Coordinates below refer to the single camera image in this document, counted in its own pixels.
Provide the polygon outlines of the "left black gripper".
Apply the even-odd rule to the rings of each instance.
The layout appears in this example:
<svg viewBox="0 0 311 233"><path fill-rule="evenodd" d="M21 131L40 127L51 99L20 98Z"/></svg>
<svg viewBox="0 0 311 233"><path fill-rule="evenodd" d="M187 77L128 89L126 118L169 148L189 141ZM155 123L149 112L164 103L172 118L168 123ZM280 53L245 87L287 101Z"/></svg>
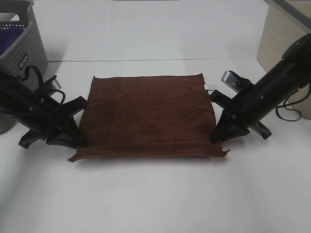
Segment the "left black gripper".
<svg viewBox="0 0 311 233"><path fill-rule="evenodd" d="M87 108L87 100L77 97L63 104L56 112L44 111L40 116L23 116L19 121L29 131L22 136L19 145L27 149L37 140L46 141L48 145L69 148L87 147L88 139L79 130L73 116Z"/></svg>

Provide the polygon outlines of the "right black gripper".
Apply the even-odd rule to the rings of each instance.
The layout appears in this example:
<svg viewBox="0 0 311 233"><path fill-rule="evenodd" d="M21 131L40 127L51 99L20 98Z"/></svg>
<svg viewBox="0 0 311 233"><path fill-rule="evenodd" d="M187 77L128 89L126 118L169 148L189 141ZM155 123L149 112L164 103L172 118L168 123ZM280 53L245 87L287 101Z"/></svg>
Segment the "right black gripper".
<svg viewBox="0 0 311 233"><path fill-rule="evenodd" d="M210 100L221 106L223 111L216 128L210 135L211 143L246 136L249 134L249 128L263 139L270 137L271 131L260 122L270 111L264 106L261 97L262 94L251 83L233 98L227 97L218 90L213 91Z"/></svg>

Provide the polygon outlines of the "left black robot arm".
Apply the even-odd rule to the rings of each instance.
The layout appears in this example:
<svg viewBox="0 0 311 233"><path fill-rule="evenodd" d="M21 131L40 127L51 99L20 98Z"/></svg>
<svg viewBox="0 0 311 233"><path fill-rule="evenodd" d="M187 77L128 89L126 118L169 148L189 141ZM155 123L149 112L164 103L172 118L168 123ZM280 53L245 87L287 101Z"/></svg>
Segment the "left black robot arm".
<svg viewBox="0 0 311 233"><path fill-rule="evenodd" d="M37 140L74 149L88 146L73 118L88 102L81 96L65 102L66 94L50 87L55 78L43 81L34 65L26 67L23 78L0 73L0 112L29 128L18 143L25 149Z"/></svg>

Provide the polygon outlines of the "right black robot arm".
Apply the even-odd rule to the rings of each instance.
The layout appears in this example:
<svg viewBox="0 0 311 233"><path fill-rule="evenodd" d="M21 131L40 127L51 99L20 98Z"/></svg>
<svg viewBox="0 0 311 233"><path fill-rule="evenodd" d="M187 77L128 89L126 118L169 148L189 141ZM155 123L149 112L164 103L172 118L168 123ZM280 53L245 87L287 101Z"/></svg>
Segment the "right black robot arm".
<svg viewBox="0 0 311 233"><path fill-rule="evenodd" d="M236 95L229 98L218 90L210 94L211 101L223 108L209 137L211 143L245 136L249 129L267 139L272 133L260 120L298 89L311 84L311 35L304 35L288 47L281 60L256 84L231 70L221 80Z"/></svg>

